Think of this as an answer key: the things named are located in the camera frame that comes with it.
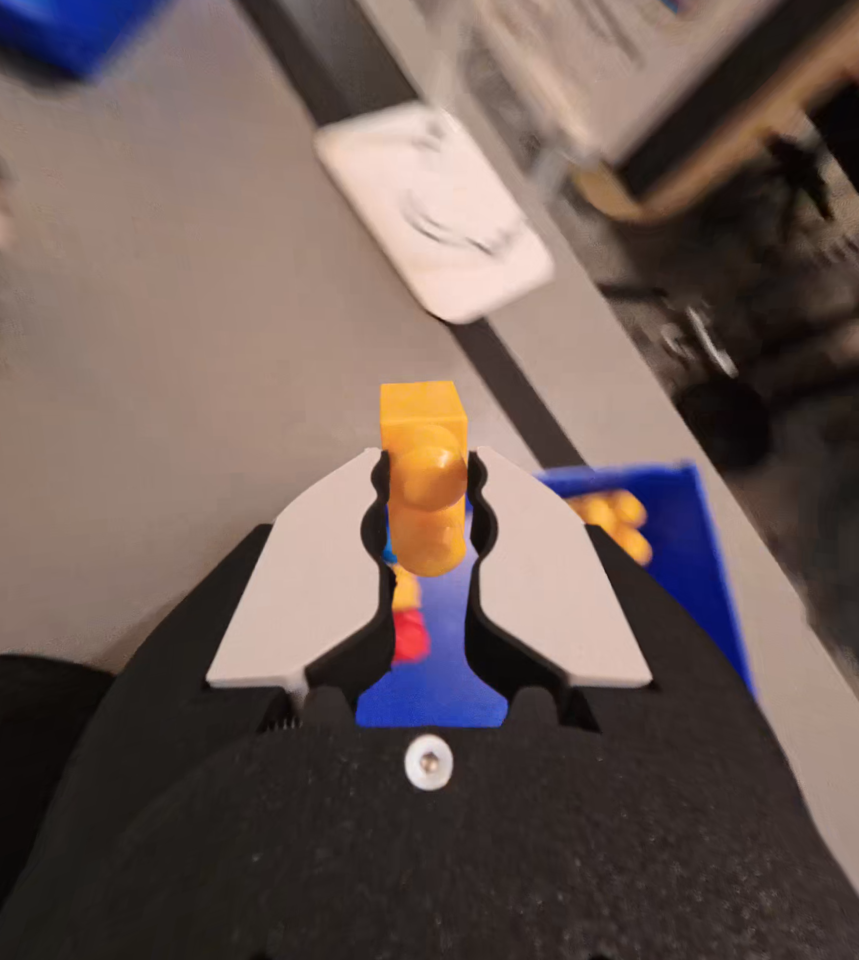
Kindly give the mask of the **yellow two-stud toy block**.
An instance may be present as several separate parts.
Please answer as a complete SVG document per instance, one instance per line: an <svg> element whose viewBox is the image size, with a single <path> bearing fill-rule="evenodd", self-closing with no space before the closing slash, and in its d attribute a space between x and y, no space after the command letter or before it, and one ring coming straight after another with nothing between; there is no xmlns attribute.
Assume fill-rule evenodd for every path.
<svg viewBox="0 0 859 960"><path fill-rule="evenodd" d="M451 381L382 384L378 423L397 561L418 577L447 574L466 554L468 417L457 387Z"/></svg>

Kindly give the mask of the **white power strip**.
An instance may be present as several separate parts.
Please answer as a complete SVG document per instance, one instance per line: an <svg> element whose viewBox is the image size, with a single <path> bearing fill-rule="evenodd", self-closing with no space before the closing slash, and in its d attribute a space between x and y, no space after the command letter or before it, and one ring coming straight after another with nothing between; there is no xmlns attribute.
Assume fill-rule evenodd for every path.
<svg viewBox="0 0 859 960"><path fill-rule="evenodd" d="M711 317L701 304L687 303L674 310L661 327L661 339L668 354L711 378L739 376L733 358L714 338Z"/></svg>

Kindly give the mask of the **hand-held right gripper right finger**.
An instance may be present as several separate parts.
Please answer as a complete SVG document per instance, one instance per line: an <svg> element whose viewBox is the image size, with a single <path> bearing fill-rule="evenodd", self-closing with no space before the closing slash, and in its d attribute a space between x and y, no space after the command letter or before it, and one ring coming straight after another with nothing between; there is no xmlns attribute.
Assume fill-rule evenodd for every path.
<svg viewBox="0 0 859 960"><path fill-rule="evenodd" d="M497 692L636 690L652 681L587 527L489 446L471 452L472 671Z"/></svg>

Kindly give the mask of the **blue plastic bin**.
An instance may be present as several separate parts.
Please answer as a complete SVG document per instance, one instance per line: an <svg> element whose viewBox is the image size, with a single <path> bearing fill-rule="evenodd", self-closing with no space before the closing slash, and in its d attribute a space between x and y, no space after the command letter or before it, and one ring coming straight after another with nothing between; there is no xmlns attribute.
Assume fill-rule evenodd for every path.
<svg viewBox="0 0 859 960"><path fill-rule="evenodd" d="M641 532L652 552L648 574L712 639L748 690L754 689L724 553L694 463L563 466L536 477L561 498L616 490L637 498L647 514ZM478 729L502 724L507 700L473 672L464 653L466 607L477 558L471 544L467 549L454 570L420 580L423 655L395 663L359 697L359 726Z"/></svg>
<svg viewBox="0 0 859 960"><path fill-rule="evenodd" d="M0 49L90 78L163 6L163 1L0 1Z"/></svg>

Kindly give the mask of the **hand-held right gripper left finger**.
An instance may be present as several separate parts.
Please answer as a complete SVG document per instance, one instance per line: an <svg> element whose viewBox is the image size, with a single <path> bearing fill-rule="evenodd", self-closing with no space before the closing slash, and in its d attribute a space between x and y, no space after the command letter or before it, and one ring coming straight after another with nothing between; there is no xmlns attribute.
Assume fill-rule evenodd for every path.
<svg viewBox="0 0 859 960"><path fill-rule="evenodd" d="M369 447L280 512L207 669L210 687L279 688L298 710L331 687L355 706L388 673L387 504L388 454Z"/></svg>

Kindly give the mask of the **printed instruction sheet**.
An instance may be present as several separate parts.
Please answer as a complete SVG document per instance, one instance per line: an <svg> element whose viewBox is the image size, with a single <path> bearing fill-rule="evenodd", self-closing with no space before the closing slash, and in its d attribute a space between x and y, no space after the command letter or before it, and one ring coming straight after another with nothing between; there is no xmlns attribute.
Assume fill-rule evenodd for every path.
<svg viewBox="0 0 859 960"><path fill-rule="evenodd" d="M480 1L483 45L539 128L619 160L775 1Z"/></svg>

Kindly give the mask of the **red single-stud toy block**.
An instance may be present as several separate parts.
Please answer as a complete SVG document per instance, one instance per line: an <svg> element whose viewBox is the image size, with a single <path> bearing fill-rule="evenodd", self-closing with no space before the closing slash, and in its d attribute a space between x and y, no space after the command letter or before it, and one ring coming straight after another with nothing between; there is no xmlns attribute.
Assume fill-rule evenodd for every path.
<svg viewBox="0 0 859 960"><path fill-rule="evenodd" d="M432 641L420 608L395 608L393 627L395 650L392 666L418 664L429 656Z"/></svg>

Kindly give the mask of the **black pad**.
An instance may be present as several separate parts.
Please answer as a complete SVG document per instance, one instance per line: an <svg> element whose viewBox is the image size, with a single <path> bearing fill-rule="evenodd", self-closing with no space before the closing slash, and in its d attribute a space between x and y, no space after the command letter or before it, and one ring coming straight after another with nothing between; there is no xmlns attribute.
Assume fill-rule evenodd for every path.
<svg viewBox="0 0 859 960"><path fill-rule="evenodd" d="M84 664L0 654L0 910L113 681L112 673Z"/></svg>

